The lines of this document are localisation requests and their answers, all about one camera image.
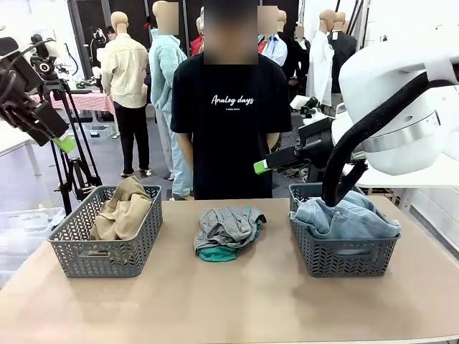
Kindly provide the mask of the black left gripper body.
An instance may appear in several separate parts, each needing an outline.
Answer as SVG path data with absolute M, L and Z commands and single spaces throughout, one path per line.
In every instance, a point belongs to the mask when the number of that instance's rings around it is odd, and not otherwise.
M 18 49 L 1 51 L 1 107 L 29 107 L 34 101 L 29 92 L 42 84 L 42 78 Z

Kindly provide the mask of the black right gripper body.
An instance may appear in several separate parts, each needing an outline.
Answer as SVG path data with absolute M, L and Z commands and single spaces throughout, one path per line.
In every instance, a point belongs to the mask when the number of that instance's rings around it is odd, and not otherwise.
M 334 148 L 331 134 L 333 118 L 323 118 L 314 123 L 299 127 L 301 161 L 311 163 L 318 169 L 324 169 Z

